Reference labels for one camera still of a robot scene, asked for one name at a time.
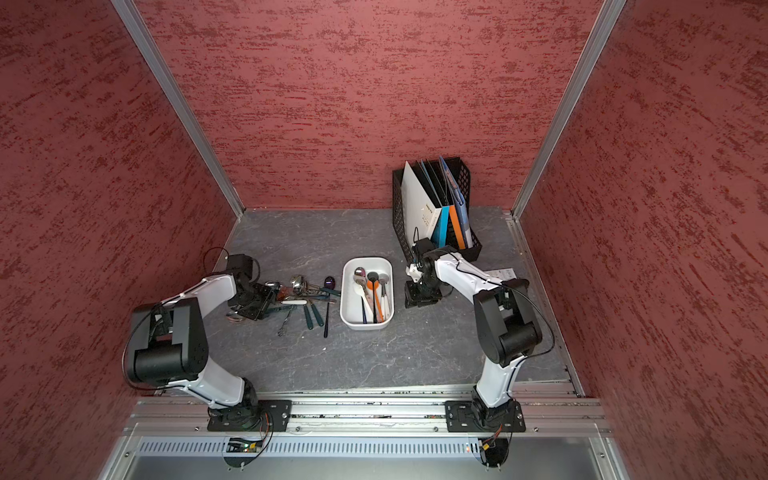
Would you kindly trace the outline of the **steel spoon white handle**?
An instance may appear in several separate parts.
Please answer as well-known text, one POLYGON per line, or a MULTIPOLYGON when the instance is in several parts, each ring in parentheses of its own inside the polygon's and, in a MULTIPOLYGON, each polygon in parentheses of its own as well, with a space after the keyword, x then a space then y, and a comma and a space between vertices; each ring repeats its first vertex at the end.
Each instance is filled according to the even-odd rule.
POLYGON ((379 289, 380 289, 380 297, 381 297, 382 318, 384 321, 387 321, 389 319, 390 312, 391 312, 389 296, 387 293, 387 284, 389 280, 390 278, 387 274, 381 273, 379 275, 379 289))

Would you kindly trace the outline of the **orange spoon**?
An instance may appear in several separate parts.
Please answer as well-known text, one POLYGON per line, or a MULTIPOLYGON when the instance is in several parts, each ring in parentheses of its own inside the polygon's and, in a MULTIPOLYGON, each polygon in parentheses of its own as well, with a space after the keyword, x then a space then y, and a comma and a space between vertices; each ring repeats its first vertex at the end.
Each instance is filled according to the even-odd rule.
POLYGON ((375 314, 375 322, 383 323, 385 320, 384 310, 381 303, 381 297, 379 293, 379 274, 375 271, 367 273, 367 285, 372 299, 372 308, 375 314))

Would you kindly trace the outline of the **white rectangular storage box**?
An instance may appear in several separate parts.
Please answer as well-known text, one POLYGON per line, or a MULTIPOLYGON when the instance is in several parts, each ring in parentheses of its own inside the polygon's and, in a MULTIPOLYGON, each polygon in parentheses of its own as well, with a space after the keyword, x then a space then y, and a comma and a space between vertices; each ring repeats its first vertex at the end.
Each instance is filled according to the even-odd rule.
POLYGON ((343 267, 342 271, 342 285, 341 285, 341 297, 340 297, 340 318, 342 322, 352 330, 359 331, 373 331, 386 328, 394 317, 395 304, 394 304, 394 273, 391 263, 383 257, 357 257, 349 260, 343 267), (387 293, 390 301, 390 316, 387 321, 383 323, 375 322, 375 314, 372 308, 372 299, 368 290, 366 281, 366 294, 373 310, 374 320, 372 324, 364 324, 362 322, 361 311, 361 299, 354 292, 354 280, 353 272, 356 267, 363 267, 367 273, 371 271, 377 272, 379 275, 385 273, 389 276, 390 280, 387 284, 387 293))

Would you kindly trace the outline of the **dark blue handled spoon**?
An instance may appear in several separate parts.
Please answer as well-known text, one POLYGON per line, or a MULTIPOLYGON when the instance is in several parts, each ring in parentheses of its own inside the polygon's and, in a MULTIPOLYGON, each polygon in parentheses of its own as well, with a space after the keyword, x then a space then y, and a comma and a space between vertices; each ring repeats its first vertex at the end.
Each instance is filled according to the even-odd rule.
POLYGON ((355 282, 355 289, 359 296, 361 297, 361 311, 362 311, 362 322, 364 324, 368 323, 368 302, 367 302, 367 296, 366 296, 366 271, 363 267, 356 267, 353 272, 353 280, 355 282))

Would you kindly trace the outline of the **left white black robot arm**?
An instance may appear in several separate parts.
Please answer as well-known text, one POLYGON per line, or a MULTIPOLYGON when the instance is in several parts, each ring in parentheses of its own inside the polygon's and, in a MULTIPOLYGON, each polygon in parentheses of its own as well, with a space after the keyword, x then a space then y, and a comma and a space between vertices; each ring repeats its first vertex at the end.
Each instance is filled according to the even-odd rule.
POLYGON ((204 319, 219 305, 258 314, 272 291, 249 273, 230 270, 155 304, 137 307, 122 353, 122 373, 139 391, 180 390, 204 402, 214 418, 260 414, 251 382, 211 359, 204 319))

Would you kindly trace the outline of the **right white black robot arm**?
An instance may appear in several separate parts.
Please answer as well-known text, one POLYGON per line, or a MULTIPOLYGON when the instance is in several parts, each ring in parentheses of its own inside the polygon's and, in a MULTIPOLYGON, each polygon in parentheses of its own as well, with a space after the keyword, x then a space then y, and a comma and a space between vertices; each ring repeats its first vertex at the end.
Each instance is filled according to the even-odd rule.
POLYGON ((406 268, 406 275, 408 308, 439 301, 443 285, 471 303, 485 355, 474 402, 487 413, 507 407, 522 364, 543 340, 538 307, 528 295, 530 282, 517 276, 494 276, 449 247, 424 254, 406 268))

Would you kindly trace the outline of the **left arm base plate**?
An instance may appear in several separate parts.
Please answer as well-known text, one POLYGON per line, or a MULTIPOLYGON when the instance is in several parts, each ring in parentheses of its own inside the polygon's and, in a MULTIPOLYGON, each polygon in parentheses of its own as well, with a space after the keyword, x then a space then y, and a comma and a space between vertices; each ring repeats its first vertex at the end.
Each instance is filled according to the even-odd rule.
POLYGON ((259 400, 256 405, 240 405, 208 410, 209 432, 285 432, 291 418, 290 400, 259 400))

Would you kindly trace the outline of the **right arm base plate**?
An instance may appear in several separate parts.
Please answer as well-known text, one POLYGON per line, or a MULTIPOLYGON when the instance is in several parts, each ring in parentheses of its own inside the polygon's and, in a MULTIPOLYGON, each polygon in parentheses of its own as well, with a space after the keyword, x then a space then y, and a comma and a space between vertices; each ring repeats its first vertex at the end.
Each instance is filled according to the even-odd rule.
POLYGON ((526 431, 521 405, 514 399, 498 407, 485 407, 479 400, 447 401, 444 407, 447 430, 452 433, 526 431))

